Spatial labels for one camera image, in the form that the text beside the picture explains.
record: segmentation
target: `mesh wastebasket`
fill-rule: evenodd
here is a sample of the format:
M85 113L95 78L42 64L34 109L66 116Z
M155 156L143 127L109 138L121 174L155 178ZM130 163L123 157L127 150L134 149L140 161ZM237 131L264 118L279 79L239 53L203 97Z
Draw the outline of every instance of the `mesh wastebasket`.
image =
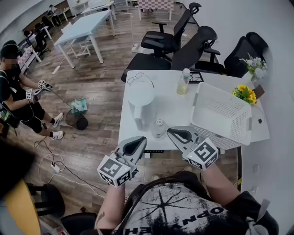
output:
M76 108L69 110L65 117L65 121L67 125L75 127L78 130L85 130L88 126L88 120Z

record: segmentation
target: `white vase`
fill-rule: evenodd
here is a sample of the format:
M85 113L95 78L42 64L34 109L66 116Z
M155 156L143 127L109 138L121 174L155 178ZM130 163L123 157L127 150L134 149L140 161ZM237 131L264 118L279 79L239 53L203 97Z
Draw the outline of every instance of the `white vase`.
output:
M248 85L248 83L251 81L253 75L248 71L247 73L244 74L242 77L242 84L243 85Z

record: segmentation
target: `desk leg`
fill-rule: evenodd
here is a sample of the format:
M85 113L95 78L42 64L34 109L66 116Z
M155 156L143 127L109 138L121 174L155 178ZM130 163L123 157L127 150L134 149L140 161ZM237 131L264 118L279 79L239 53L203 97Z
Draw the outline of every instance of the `desk leg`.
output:
M103 63L104 60L103 60L102 55L101 55L101 53L100 53L100 51L99 51L99 48L98 48L98 45L97 45L97 42L96 42L94 36L91 34L91 35L89 35L89 37L90 37L90 39L91 39L91 42L92 42L92 44L93 44L93 47L94 47L94 49L95 49L95 52L96 52L96 54L97 54L97 56L98 56L98 59L99 59L100 63Z
M50 33L48 32L48 29L45 28L46 34L48 35L48 37L50 38L50 40L52 40L52 37L50 35Z
M144 153L144 158L151 158L151 153Z
M114 31L114 25L113 25L113 20L112 20L112 15L109 14L109 20L110 20L110 25L112 28L112 35L115 36L115 31Z
M58 45L59 50L62 52L63 56L65 57L65 59L68 61L69 65L71 68L74 68L74 64L71 61L71 59L68 57L68 55L66 54L66 52L63 50L62 46Z
M112 15L113 15L114 20L116 21L115 9L114 9L114 7L113 7L113 4L110 6L110 10L111 10L111 13L112 13Z
M38 54L35 52L35 50L33 50L33 54L37 58L37 61L39 61L41 63L42 61L41 61L40 57L38 56Z
M52 25L55 27L55 24L53 23L52 18L50 19L50 21L51 21Z
M68 22L68 18L66 17L66 15L65 15L65 12L64 12L64 11L63 11L63 15L64 15L64 18L65 18L66 22Z
M141 20L142 19L142 17L141 17L141 9L138 7L138 11L139 11L139 20Z

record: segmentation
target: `eyeglasses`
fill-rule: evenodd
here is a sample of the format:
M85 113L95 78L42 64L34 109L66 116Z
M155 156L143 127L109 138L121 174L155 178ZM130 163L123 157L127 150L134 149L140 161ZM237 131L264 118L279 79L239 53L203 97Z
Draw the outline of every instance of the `eyeglasses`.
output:
M131 78L128 79L127 84L129 84L129 85L131 86L131 84L132 84L135 80L139 80L139 79L141 79L141 78L143 77L143 75L145 75L145 76L150 80L150 82L152 83L152 86L153 86L153 88L154 88L154 84L153 84L152 80L151 80L151 79L150 79L145 73L137 73L136 76L131 77Z

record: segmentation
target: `black t-shirt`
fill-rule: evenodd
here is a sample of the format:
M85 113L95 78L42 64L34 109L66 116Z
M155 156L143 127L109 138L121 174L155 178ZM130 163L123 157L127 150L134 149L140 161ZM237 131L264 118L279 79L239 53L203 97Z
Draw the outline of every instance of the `black t-shirt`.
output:
M26 91L21 88L19 75L21 69L18 64L12 69L0 71L0 102L7 108L4 101L12 95L13 101L20 101L26 98ZM20 120L29 120L32 117L32 110L28 105L12 111L12 114Z
M248 217L256 221L259 210L260 204L248 192L222 207L199 197L183 183L165 183L143 195L127 220L123 234L242 235L249 229ZM278 234L278 225L268 212L257 224L269 235Z

